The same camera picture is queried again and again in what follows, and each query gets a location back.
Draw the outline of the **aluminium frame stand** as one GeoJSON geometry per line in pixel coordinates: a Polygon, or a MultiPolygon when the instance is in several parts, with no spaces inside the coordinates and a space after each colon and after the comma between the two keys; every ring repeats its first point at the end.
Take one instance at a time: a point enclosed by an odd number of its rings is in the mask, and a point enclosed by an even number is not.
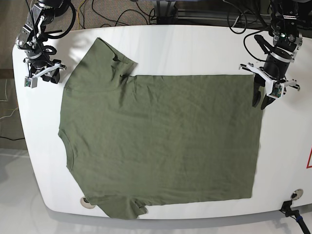
{"type": "Polygon", "coordinates": [[[175,0],[153,0],[158,25],[170,25],[176,21],[177,8],[175,0]]]}

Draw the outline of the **red triangle sticker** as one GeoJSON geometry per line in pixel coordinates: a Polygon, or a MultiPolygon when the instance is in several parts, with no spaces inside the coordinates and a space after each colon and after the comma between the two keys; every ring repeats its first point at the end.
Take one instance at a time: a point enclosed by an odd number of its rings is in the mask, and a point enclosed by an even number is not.
{"type": "Polygon", "coordinates": [[[307,162],[307,169],[309,168],[312,168],[312,149],[310,151],[310,155],[309,155],[309,158],[308,158],[308,162],[307,162]]]}

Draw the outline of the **olive green T-shirt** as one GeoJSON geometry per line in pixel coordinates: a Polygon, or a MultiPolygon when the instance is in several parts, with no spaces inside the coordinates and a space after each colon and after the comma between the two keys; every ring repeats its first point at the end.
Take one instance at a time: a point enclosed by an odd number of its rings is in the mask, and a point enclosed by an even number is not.
{"type": "Polygon", "coordinates": [[[58,136],[86,200],[109,217],[252,196],[262,111],[251,75],[132,76],[96,39],[67,80],[58,136]]]}

